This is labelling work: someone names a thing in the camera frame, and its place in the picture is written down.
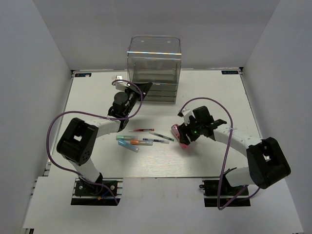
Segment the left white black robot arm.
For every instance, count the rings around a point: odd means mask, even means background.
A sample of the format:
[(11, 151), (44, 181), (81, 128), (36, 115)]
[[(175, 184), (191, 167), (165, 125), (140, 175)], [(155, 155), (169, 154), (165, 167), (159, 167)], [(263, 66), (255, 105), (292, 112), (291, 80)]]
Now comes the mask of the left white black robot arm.
[(94, 195), (103, 189), (103, 176), (91, 160), (96, 139), (122, 131), (135, 104), (144, 100), (153, 85), (151, 82), (132, 83), (125, 80), (116, 80), (112, 84), (119, 92), (115, 94), (108, 114), (90, 121), (73, 118), (57, 144), (57, 152), (74, 166), (86, 189)]

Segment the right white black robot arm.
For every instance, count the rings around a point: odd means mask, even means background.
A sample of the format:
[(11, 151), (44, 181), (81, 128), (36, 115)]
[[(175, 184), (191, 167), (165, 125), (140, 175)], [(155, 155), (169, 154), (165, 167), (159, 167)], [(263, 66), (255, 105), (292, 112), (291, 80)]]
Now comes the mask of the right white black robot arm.
[(229, 169), (221, 180), (220, 188), (225, 194), (232, 194), (238, 186), (256, 185), (266, 189), (289, 176), (291, 168), (278, 141), (272, 137), (261, 139), (230, 127), (222, 119), (215, 120), (205, 106), (178, 113), (183, 123), (178, 126), (180, 143), (189, 145), (200, 136), (216, 142), (230, 144), (230, 147), (246, 157), (246, 167)]

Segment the clear plastic drawer organizer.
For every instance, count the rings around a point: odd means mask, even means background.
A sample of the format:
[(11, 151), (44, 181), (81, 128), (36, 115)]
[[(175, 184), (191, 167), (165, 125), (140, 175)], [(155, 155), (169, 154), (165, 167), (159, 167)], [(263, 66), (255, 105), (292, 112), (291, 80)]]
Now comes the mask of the clear plastic drawer organizer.
[(175, 103), (181, 71), (180, 38), (166, 35), (136, 35), (127, 51), (128, 79), (151, 82), (145, 101)]

